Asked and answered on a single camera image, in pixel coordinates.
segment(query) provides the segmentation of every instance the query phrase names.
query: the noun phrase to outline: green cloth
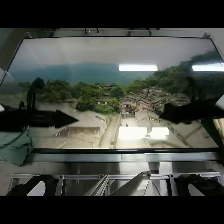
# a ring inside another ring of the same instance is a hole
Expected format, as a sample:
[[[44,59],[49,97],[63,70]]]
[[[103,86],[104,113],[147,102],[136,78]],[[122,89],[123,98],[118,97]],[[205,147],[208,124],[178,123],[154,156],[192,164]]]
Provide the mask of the green cloth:
[[[21,166],[33,150],[29,129],[24,132],[0,132],[0,157]]]

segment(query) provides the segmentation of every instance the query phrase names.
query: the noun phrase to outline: forest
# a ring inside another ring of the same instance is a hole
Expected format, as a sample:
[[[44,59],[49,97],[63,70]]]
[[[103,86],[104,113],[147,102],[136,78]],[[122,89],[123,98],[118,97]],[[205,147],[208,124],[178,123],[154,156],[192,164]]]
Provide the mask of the forest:
[[[37,94],[40,102],[62,103],[77,100],[76,108],[80,111],[92,110],[103,114],[119,112],[119,101],[129,92],[138,93],[144,88],[157,86],[169,93],[184,93],[191,97],[192,89],[200,92],[201,98],[216,97],[224,94],[223,72],[193,72],[192,65],[212,64],[220,62],[220,55],[216,51],[196,55],[188,61],[182,61],[177,66],[156,71],[143,80],[135,80],[128,85],[113,84],[105,87],[101,84],[79,82],[71,84],[67,81],[47,81],[45,87]],[[30,83],[20,83],[27,91]]]

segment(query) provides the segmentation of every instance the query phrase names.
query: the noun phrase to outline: pointed black tip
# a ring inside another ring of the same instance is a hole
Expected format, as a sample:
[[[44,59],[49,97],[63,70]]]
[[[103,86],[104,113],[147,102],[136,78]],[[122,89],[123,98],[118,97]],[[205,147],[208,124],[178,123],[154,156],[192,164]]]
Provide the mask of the pointed black tip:
[[[75,123],[78,120],[74,117],[71,117],[60,110],[56,110],[55,114],[55,128],[61,128],[69,124]]]

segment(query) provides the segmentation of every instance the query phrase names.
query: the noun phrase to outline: sky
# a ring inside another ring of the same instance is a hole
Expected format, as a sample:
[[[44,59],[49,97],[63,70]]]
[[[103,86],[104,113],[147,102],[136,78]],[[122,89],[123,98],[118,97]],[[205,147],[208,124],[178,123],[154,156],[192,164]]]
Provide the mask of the sky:
[[[169,37],[64,37],[25,39],[9,73],[51,65],[86,62],[156,64],[158,69],[178,65],[190,57],[214,50],[208,39]]]

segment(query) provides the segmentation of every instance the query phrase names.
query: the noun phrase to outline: landscape picture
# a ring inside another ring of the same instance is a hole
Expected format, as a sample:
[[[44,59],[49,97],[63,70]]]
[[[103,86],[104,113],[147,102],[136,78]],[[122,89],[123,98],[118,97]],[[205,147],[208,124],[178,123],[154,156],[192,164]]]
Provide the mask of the landscape picture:
[[[192,69],[222,63],[209,39],[25,39],[0,87],[0,104],[26,102],[32,82],[41,78],[36,109],[61,110],[79,120],[60,129],[31,128],[37,148],[216,147],[200,121],[177,125],[159,115],[167,103],[182,106],[223,95],[224,72]],[[158,70],[120,71],[121,64]],[[169,135],[148,137],[154,127],[166,127]]]

